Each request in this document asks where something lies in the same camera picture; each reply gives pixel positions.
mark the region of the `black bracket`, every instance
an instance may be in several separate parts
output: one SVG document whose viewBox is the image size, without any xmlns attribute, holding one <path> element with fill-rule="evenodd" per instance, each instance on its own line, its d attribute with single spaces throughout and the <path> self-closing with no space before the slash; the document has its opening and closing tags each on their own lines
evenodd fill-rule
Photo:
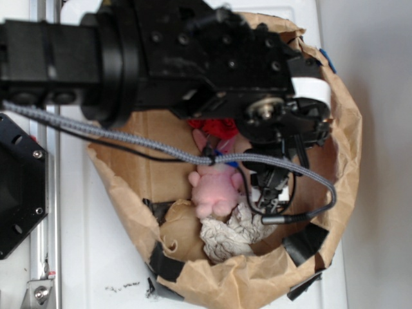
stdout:
<svg viewBox="0 0 412 309">
<path fill-rule="evenodd" d="M 0 113 L 0 260 L 47 216 L 46 151 Z"/>
</svg>

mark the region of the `pink stuffed toy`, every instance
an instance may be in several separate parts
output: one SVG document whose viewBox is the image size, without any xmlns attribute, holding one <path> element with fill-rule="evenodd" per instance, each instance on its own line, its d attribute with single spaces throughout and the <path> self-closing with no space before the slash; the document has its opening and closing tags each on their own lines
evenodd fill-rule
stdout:
<svg viewBox="0 0 412 309">
<path fill-rule="evenodd" d="M 207 144 L 206 136 L 198 129 L 193 130 L 192 135 L 199 150 L 202 151 Z M 234 141 L 235 137 L 221 140 L 216 149 L 225 155 L 232 151 Z M 199 219 L 204 219 L 212 213 L 227 216 L 238 204 L 238 189 L 242 184 L 242 177 L 232 166 L 199 165 L 197 172 L 189 174 L 189 182 L 193 186 L 192 201 Z"/>
</svg>

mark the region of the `crumpled paper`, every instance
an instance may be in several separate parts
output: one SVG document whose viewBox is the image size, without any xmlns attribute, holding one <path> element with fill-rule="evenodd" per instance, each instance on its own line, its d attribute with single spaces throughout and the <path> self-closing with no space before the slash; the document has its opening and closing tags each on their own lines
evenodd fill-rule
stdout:
<svg viewBox="0 0 412 309">
<path fill-rule="evenodd" d="M 281 245 L 284 237 L 300 231 L 307 224 L 298 223 L 282 225 L 269 237 L 251 245 L 255 253 L 253 256 L 235 256 L 211 265 L 202 250 L 198 251 L 198 256 L 187 250 L 187 246 L 201 242 L 192 229 L 184 232 L 191 220 L 197 220 L 195 216 L 185 211 L 181 217 L 183 223 L 180 223 L 179 215 L 175 216 L 167 232 L 162 233 L 164 225 L 159 227 L 141 202 L 142 198 L 153 202 L 189 200 L 191 187 L 187 175 L 195 166 L 149 162 L 98 145 L 91 145 L 88 149 L 113 206 L 143 259 L 148 262 L 156 241 L 161 241 L 169 257 L 186 261 L 176 282 L 161 277 L 158 277 L 158 282 L 182 295 L 187 302 L 214 309 L 261 308 L 289 292 L 291 287 L 308 279 L 317 270 L 327 268 L 355 206 L 359 184 L 362 117 L 342 80 L 330 69 L 327 59 L 318 50 L 300 39 L 299 36 L 304 33 L 300 27 L 278 17 L 258 14 L 245 14 L 245 17 L 253 26 L 266 23 L 270 31 L 281 32 L 282 40 L 293 48 L 315 57 L 322 64 L 322 76 L 332 89 L 332 136 L 324 147 L 314 147 L 308 151 L 311 169 L 333 181 L 338 196 L 333 209 L 312 220 L 312 223 L 329 231 L 315 256 L 296 267 Z M 190 127 L 166 111 L 134 113 L 123 130 L 199 154 L 192 141 Z M 244 149 L 244 139 L 239 137 L 237 142 L 243 142 L 243 145 L 238 148 L 235 145 L 235 149 Z M 159 155 L 155 151 L 136 148 Z M 299 178 L 298 182 L 295 200 L 288 212 L 308 211 L 326 203 L 328 195 L 321 185 L 305 177 Z M 161 235 L 166 235 L 166 243 Z"/>
<path fill-rule="evenodd" d="M 203 250 L 215 264 L 233 256 L 254 255 L 250 244 L 257 243 L 271 235 L 276 225 L 263 225 L 260 215 L 244 203 L 240 203 L 232 212 L 227 223 L 208 217 L 201 220 L 200 238 L 205 243 Z"/>
</svg>

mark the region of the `brown paper bag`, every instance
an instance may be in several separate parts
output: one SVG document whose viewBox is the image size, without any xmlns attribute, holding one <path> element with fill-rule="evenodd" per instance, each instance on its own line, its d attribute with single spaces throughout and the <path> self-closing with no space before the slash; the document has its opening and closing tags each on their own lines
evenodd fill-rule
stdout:
<svg viewBox="0 0 412 309">
<path fill-rule="evenodd" d="M 199 239 L 200 222 L 190 200 L 187 175 L 190 164 L 165 164 L 91 145 L 88 149 L 122 223 L 146 263 L 157 241 L 167 256 L 186 262 L 176 282 L 158 277 L 158 282 L 174 290 L 186 301 L 207 308 L 261 308 L 289 292 L 290 288 L 327 268 L 348 224 L 355 205 L 361 158 L 362 119 L 342 80 L 333 73 L 323 55 L 307 46 L 300 36 L 304 30 L 278 17 L 244 14 L 252 27 L 266 23 L 279 32 L 293 48 L 318 59 L 321 72 L 332 88 L 332 138 L 324 147 L 308 151 L 311 169 L 334 181 L 338 194 L 336 206 L 314 218 L 312 223 L 329 231 L 316 255 L 296 266 L 282 245 L 282 239 L 300 231 L 307 223 L 279 226 L 260 243 L 252 246 L 256 256 L 236 256 L 211 265 Z M 144 135 L 198 155 L 191 129 L 166 111 L 134 113 L 124 131 Z M 244 139 L 238 138 L 238 148 Z M 158 155 L 155 151 L 141 149 Z M 291 212 L 318 208 L 327 200 L 326 189 L 301 178 Z M 161 227 L 142 198 L 153 202 L 178 200 Z"/>
</svg>

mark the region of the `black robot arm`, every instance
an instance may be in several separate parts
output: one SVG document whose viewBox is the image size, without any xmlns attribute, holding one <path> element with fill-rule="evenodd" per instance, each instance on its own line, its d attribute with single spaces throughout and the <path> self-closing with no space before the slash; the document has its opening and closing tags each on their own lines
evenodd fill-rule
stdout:
<svg viewBox="0 0 412 309">
<path fill-rule="evenodd" d="M 299 156 L 328 137 L 330 89 L 318 63 L 261 24 L 202 0 L 112 0 L 80 26 L 0 25 L 0 99 L 77 104 L 118 127 L 132 111 L 168 109 L 181 119 L 233 118 L 252 152 Z M 288 172 L 251 165 L 262 208 Z"/>
</svg>

